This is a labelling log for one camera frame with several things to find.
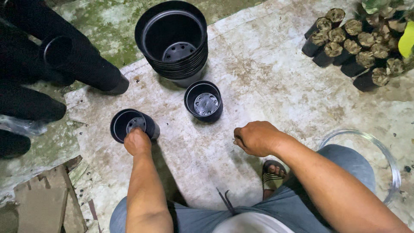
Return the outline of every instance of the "hand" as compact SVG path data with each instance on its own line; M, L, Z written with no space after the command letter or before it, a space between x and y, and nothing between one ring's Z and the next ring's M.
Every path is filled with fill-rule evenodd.
M124 147L132 156L151 155L151 141L141 128L133 128L124 139Z
M267 121L249 122L243 128L235 128L234 138L235 145L257 157L275 155L280 143L293 139Z

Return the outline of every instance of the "forearm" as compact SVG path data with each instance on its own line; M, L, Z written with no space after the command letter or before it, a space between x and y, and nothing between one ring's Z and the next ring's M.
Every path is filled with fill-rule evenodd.
M274 149L322 216L339 232L410 232L367 187L332 161L291 138Z
M127 197L126 232L172 232L164 189L151 153L135 155Z

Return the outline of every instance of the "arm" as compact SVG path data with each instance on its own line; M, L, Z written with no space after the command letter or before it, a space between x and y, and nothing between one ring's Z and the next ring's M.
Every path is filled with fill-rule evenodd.
M151 141L139 128L126 136L124 146L134 156L127 197L126 233L172 233L173 221L151 155Z
M267 121L234 130L247 154L274 155L290 167L329 224L341 233L411 232L353 175Z

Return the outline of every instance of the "white shirt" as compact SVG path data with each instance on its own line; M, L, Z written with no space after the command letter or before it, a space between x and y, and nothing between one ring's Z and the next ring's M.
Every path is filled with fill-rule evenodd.
M213 233L294 233L279 220L265 214L246 212L220 223Z

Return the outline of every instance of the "gray shorts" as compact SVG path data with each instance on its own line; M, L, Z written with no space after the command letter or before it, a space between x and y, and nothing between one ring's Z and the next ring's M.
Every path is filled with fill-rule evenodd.
M344 146L327 145L318 153L347 170L375 192L374 171L358 152ZM221 222L232 217L228 210L193 209L172 202L168 203L168 208L173 217L174 232L179 233L210 233ZM112 213L109 224L111 233L125 232L126 209L125 197ZM329 224L319 214L298 179L293 175L267 200L251 207L238 206L234 211L236 214L257 212L272 216L295 233L331 232Z

